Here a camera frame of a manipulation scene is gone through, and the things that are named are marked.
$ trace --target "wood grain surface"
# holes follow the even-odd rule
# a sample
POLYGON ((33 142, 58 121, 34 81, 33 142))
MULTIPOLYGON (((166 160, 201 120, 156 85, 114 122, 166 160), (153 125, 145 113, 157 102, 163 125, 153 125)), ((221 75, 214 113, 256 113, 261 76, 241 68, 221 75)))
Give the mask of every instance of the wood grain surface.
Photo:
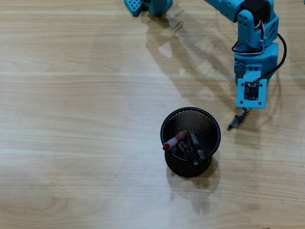
POLYGON ((123 0, 1 0, 0 229, 304 229, 305 6, 275 10, 287 60, 267 108, 227 132, 237 27, 203 0, 160 19, 123 0), (186 106, 222 130, 189 179, 160 141, 186 106))

